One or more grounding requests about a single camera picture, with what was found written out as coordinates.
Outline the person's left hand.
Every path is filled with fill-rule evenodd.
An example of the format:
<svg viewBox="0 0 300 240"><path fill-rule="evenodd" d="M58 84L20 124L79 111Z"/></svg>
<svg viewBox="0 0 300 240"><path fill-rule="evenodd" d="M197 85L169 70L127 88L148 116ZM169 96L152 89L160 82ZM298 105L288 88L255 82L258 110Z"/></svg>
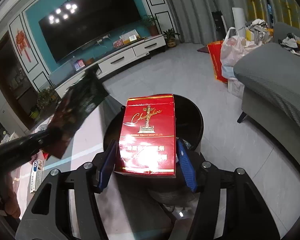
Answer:
<svg viewBox="0 0 300 240"><path fill-rule="evenodd" d="M0 178L0 210L13 218L19 218L21 214L10 172Z"/></svg>

